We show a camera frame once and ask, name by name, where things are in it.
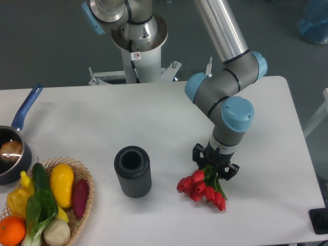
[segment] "green vegetable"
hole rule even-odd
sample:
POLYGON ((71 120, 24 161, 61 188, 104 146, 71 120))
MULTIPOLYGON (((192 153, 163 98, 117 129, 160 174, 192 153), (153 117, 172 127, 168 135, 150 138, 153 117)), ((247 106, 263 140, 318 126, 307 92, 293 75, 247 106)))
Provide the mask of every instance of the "green vegetable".
POLYGON ((42 231, 57 215, 58 207, 51 192, 45 189, 35 190, 26 205, 26 235, 22 246, 40 246, 42 231))
POLYGON ((36 163, 32 169, 32 178, 35 191, 45 189, 51 192, 48 175, 41 163, 36 163))

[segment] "artificial vegetable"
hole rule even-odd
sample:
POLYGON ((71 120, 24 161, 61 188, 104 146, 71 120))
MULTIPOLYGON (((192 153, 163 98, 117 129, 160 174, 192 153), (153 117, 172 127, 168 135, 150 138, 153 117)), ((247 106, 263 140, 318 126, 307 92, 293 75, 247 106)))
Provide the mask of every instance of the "artificial vegetable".
POLYGON ((72 207, 75 216, 81 219, 86 210, 86 204, 89 196, 89 185, 85 179, 80 179, 74 186, 72 196, 72 207))
POLYGON ((48 175, 41 163, 34 164, 32 168, 32 180, 35 191, 45 189, 51 193, 48 175))
POLYGON ((22 218, 7 216, 0 220, 0 244, 3 246, 15 246, 25 236, 25 224, 22 218))
POLYGON ((27 200, 27 231, 22 246, 41 245, 42 231, 47 227, 51 219, 57 215, 57 210, 58 207, 48 190, 35 190, 35 193, 27 200))
POLYGON ((72 189, 74 173, 72 168, 61 163, 52 169, 50 176, 50 187, 61 208, 70 208, 72 206, 72 189))
POLYGON ((25 171, 21 171, 20 172, 20 183, 22 185, 22 187, 28 192, 30 193, 30 195, 34 194, 34 185, 33 185, 33 180, 26 175, 25 171))
POLYGON ((29 197, 30 193, 23 188, 17 188, 13 192, 10 192, 7 195, 7 204, 11 215, 25 219, 26 203, 29 197))
POLYGON ((69 226, 61 219, 52 220, 44 231, 44 237, 50 246, 63 246, 71 238, 69 226))
POLYGON ((65 221, 66 223, 68 223, 70 221, 67 216, 67 213, 61 207, 58 207, 58 214, 56 216, 56 219, 61 219, 61 220, 65 221))

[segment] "white table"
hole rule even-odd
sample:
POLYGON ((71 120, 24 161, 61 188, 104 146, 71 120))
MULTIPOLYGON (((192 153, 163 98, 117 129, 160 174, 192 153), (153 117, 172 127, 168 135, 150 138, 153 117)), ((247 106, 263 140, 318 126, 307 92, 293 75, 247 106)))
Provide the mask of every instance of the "white table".
MULTIPOLYGON (((224 213, 176 191, 196 164, 213 124, 193 105, 185 83, 45 88, 23 129, 33 162, 71 157, 95 182, 90 217, 75 245, 266 245, 320 241, 308 210, 322 208, 311 159, 287 82, 264 77, 239 95, 255 118, 233 156, 238 174, 222 181, 224 213), (128 145, 147 151, 153 186, 145 197, 122 192, 113 167, 128 145)), ((0 125, 9 125, 30 90, 0 91, 0 125)), ((15 184, 0 186, 1 205, 15 184)))

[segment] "wicker basket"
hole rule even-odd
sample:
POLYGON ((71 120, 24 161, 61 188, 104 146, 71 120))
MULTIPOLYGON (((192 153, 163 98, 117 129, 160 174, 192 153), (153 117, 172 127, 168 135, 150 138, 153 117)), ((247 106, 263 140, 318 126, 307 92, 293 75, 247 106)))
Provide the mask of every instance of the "wicker basket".
MULTIPOLYGON (((86 205, 86 211, 83 215, 82 219, 78 219, 74 213, 72 209, 64 209, 64 211, 67 213, 68 218, 69 218, 69 227, 71 229, 71 238, 70 240, 65 244, 65 246, 69 246, 72 245, 72 243, 74 242, 74 240, 76 239, 76 237, 79 235, 80 231, 83 228, 84 223, 86 222, 90 210, 91 210, 91 206, 93 203, 93 197, 94 197, 94 186, 93 186, 93 180, 92 180, 92 176, 90 174, 90 172, 88 171, 88 169, 80 162, 74 159, 70 159, 70 158, 54 158, 54 159, 48 159, 46 161, 42 161, 40 162, 44 167, 46 172, 48 173, 48 176, 50 176, 52 169, 60 164, 60 163, 66 163, 68 164, 73 172, 74 172, 74 183, 78 182, 80 179, 86 179, 88 181, 88 185, 89 185, 89 197, 88 197, 88 201, 87 201, 87 205, 86 205)), ((27 172, 27 175, 32 177, 32 171, 29 170, 27 172)), ((18 183, 17 184, 17 188, 21 188, 21 184, 18 183)), ((0 220, 10 216, 10 210, 6 204, 6 208, 3 210, 3 214, 0 215, 0 220)))

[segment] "black cable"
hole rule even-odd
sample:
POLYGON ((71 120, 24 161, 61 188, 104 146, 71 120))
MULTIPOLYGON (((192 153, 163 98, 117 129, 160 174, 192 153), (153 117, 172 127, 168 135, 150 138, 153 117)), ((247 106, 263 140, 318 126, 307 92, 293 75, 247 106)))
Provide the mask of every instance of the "black cable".
MULTIPOLYGON (((133 41, 130 39, 129 40, 129 52, 130 52, 130 54, 133 53, 133 51, 132 51, 132 44, 133 44, 133 41)), ((140 79, 139 79, 139 76, 138 76, 138 73, 137 73, 137 69, 135 67, 134 60, 132 60, 132 59, 131 59, 131 66, 132 66, 132 69, 134 70, 136 82, 137 82, 137 84, 139 84, 140 83, 140 79)))
POLYGON ((317 246, 323 246, 326 242, 328 242, 328 240, 322 241, 322 242, 319 243, 317 246))

